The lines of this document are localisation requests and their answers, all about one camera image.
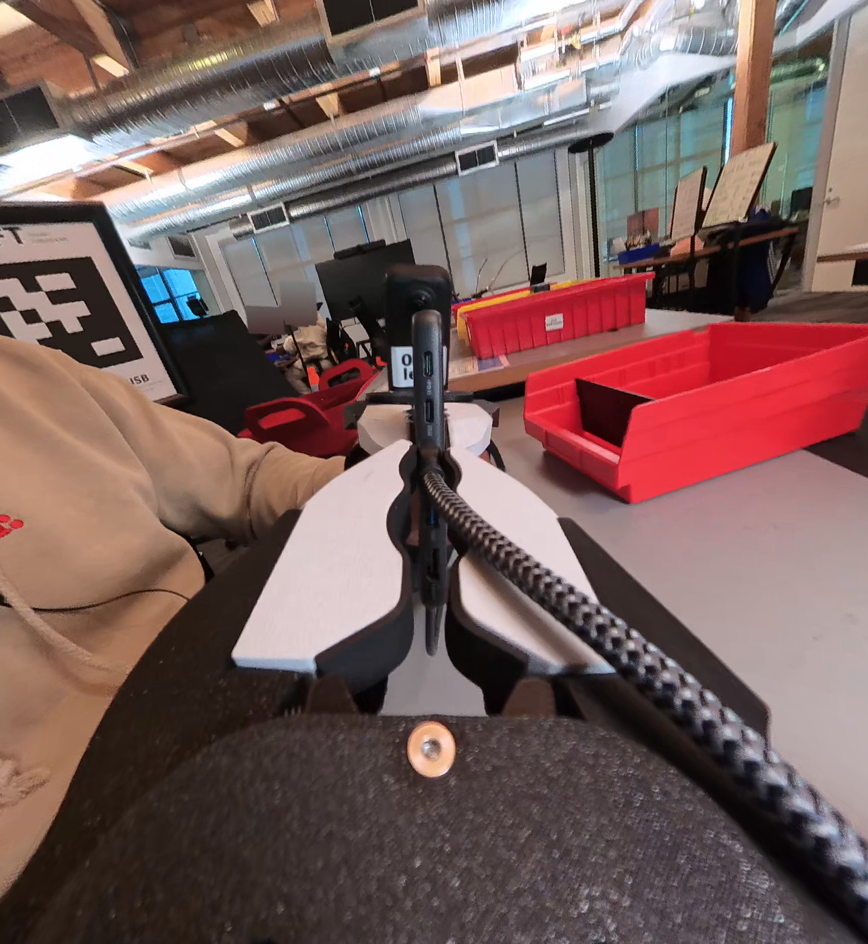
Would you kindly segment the black monitor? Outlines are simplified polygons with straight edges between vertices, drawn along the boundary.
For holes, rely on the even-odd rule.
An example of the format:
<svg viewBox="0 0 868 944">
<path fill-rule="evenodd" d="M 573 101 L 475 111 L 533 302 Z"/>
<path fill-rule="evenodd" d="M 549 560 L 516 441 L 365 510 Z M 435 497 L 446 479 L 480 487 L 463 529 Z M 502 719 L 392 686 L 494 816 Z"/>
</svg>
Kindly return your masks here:
<svg viewBox="0 0 868 944">
<path fill-rule="evenodd" d="M 383 241 L 358 244 L 343 250 L 315 269 L 325 307 L 337 323 L 353 317 L 350 302 L 361 299 L 370 316 L 384 316 L 385 280 L 391 266 L 414 265 L 410 240 L 387 244 Z"/>
</svg>

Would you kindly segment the slim black usb hub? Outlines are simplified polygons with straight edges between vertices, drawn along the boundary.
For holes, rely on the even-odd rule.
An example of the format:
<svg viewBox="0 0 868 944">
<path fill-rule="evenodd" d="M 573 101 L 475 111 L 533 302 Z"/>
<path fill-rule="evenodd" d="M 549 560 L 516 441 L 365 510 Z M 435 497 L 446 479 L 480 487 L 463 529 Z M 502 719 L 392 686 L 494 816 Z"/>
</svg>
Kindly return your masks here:
<svg viewBox="0 0 868 944">
<path fill-rule="evenodd" d="M 440 457 L 446 442 L 444 421 L 444 359 L 442 319 L 435 310 L 412 318 L 413 424 L 417 453 L 416 481 L 419 497 L 419 597 L 425 614 L 425 649 L 435 656 L 448 593 L 448 528 L 427 480 L 438 478 Z"/>
</svg>

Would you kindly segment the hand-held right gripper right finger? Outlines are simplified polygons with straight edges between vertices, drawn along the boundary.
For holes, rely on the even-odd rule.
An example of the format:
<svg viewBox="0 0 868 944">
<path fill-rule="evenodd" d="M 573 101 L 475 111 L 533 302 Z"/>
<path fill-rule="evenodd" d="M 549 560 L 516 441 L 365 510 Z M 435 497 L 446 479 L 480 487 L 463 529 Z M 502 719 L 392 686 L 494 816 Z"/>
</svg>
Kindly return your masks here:
<svg viewBox="0 0 868 944">
<path fill-rule="evenodd" d="M 556 512 L 521 482 L 467 450 L 451 450 L 458 495 L 487 524 L 559 577 L 598 600 Z M 608 676 L 612 667 L 470 551 L 451 588 L 448 651 L 471 678 L 522 673 Z"/>
</svg>

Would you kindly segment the wooden support column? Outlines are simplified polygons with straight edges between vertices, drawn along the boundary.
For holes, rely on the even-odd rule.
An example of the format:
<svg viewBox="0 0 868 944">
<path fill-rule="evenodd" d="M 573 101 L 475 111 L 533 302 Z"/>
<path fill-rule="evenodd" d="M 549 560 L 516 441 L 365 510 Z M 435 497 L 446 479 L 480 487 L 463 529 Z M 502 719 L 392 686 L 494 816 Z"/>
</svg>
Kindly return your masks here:
<svg viewBox="0 0 868 944">
<path fill-rule="evenodd" d="M 776 1 L 741 1 L 729 156 L 767 141 Z"/>
</svg>

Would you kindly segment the framed marker sign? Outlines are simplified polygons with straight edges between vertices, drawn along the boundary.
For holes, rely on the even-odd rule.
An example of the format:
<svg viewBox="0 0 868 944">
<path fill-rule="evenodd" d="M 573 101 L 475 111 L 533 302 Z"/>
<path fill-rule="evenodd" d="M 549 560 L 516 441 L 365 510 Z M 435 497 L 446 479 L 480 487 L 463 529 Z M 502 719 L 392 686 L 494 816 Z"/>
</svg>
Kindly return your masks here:
<svg viewBox="0 0 868 944">
<path fill-rule="evenodd" d="M 0 336 L 50 348 L 153 402 L 188 393 L 142 281 L 100 202 L 0 203 Z"/>
</svg>

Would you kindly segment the long red storage bin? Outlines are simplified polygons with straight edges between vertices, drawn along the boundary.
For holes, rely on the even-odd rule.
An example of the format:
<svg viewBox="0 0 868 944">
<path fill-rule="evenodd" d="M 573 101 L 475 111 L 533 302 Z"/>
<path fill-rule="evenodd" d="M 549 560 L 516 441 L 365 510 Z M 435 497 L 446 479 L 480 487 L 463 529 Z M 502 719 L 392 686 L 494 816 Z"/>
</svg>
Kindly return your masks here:
<svg viewBox="0 0 868 944">
<path fill-rule="evenodd" d="M 471 311 L 464 339 L 484 360 L 639 325 L 653 278 L 643 272 L 585 280 Z"/>
</svg>

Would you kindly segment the red plastic bin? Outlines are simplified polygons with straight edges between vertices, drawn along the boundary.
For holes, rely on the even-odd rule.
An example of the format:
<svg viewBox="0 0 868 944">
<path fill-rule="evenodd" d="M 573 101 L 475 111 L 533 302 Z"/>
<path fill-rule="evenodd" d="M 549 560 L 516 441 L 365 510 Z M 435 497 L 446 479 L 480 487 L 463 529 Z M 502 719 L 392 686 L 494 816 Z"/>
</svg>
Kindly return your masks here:
<svg viewBox="0 0 868 944">
<path fill-rule="evenodd" d="M 623 448 L 581 429 L 575 380 L 652 397 Z M 868 324 L 722 323 L 532 374 L 523 424 L 543 448 L 639 503 L 855 431 Z"/>
</svg>

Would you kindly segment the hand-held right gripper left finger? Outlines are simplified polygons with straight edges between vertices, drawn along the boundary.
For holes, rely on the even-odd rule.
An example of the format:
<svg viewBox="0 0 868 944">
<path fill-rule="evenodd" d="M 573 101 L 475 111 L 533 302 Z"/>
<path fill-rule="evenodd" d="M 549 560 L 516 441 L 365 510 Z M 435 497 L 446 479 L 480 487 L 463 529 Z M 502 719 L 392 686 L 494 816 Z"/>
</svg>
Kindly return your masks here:
<svg viewBox="0 0 868 944">
<path fill-rule="evenodd" d="M 302 508 L 232 650 L 238 667 L 392 673 L 414 634 L 410 523 L 414 448 L 400 440 Z"/>
</svg>

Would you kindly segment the yellow storage bin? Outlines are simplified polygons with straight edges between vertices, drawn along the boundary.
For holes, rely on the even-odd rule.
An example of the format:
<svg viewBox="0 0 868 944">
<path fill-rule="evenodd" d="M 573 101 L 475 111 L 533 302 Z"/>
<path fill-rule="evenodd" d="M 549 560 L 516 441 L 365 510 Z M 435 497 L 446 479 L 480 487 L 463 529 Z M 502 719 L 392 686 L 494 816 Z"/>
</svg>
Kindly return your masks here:
<svg viewBox="0 0 868 944">
<path fill-rule="evenodd" d="M 546 282 L 540 285 L 528 286 L 522 289 L 510 290 L 493 295 L 484 295 L 477 299 L 468 299 L 455 303 L 452 306 L 452 316 L 458 334 L 468 337 L 466 319 L 471 311 L 495 306 L 509 300 L 518 300 L 530 295 L 540 294 L 545 291 L 557 291 L 570 288 L 580 283 L 580 280 L 565 280 L 559 282 Z"/>
</svg>

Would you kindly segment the person in beige hoodie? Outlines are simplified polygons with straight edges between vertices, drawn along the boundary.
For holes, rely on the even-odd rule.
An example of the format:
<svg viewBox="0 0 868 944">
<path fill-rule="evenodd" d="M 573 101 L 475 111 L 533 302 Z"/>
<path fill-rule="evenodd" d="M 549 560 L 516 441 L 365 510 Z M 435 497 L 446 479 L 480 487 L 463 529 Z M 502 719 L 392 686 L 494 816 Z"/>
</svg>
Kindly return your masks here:
<svg viewBox="0 0 868 944">
<path fill-rule="evenodd" d="M 130 667 L 245 538 L 251 442 L 0 337 L 0 896 Z"/>
</svg>

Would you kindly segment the red tote bag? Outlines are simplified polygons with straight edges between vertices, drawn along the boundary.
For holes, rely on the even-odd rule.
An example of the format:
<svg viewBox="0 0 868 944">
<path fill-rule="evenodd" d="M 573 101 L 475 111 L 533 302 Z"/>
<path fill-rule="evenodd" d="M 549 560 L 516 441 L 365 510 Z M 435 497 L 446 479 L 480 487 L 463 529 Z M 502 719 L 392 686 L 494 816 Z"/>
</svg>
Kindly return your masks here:
<svg viewBox="0 0 868 944">
<path fill-rule="evenodd" d="M 352 401 L 377 371 L 365 360 L 350 359 L 325 370 L 315 392 L 317 401 L 328 408 Z"/>
<path fill-rule="evenodd" d="M 345 428 L 343 413 L 304 397 L 282 397 L 248 407 L 246 431 L 260 443 L 279 443 L 299 454 L 326 459 L 346 456 L 358 433 Z"/>
</svg>

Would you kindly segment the person's left forearm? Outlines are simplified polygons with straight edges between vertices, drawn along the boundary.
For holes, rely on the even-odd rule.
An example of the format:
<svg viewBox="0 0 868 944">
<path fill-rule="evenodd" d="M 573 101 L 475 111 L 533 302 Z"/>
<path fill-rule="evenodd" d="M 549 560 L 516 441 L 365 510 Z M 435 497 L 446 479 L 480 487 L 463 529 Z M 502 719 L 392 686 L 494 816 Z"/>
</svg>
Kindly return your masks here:
<svg viewBox="0 0 868 944">
<path fill-rule="evenodd" d="M 167 407 L 144 407 L 126 437 L 147 469 L 160 519 L 189 537 L 246 544 L 343 471 L 279 443 L 241 439 Z"/>
</svg>

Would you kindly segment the background document board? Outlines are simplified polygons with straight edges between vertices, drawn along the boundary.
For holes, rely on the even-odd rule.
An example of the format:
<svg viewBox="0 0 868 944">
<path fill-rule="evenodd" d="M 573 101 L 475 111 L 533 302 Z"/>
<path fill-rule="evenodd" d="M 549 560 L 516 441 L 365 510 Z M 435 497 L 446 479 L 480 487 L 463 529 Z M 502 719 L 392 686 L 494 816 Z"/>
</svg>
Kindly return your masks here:
<svg viewBox="0 0 868 944">
<path fill-rule="evenodd" d="M 700 166 L 676 183 L 669 237 L 673 242 L 693 237 L 702 219 L 707 168 Z"/>
<path fill-rule="evenodd" d="M 747 219 L 776 149 L 776 143 L 765 143 L 730 156 L 713 188 L 701 230 L 714 230 Z"/>
</svg>

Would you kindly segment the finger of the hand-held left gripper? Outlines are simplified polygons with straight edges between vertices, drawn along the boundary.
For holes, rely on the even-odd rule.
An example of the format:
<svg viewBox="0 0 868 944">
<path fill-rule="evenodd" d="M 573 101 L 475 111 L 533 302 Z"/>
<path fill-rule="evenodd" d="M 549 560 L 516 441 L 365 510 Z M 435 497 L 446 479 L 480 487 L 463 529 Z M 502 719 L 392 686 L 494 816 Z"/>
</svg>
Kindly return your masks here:
<svg viewBox="0 0 868 944">
<path fill-rule="evenodd" d="M 492 415 L 446 415 L 446 451 L 487 458 L 493 428 Z"/>
<path fill-rule="evenodd" d="M 379 452 L 394 442 L 413 441 L 410 413 L 362 413 L 357 420 L 358 444 Z"/>
</svg>

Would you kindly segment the black bin divider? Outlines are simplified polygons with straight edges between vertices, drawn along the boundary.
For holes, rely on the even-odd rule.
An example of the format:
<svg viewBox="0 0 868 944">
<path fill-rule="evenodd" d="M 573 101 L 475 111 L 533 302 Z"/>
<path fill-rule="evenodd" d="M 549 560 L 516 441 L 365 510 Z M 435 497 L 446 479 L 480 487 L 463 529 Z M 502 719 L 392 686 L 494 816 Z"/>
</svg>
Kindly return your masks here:
<svg viewBox="0 0 868 944">
<path fill-rule="evenodd" d="M 652 397 L 588 379 L 578 378 L 574 384 L 582 432 L 609 447 L 621 450 L 633 410 L 653 402 Z"/>
</svg>

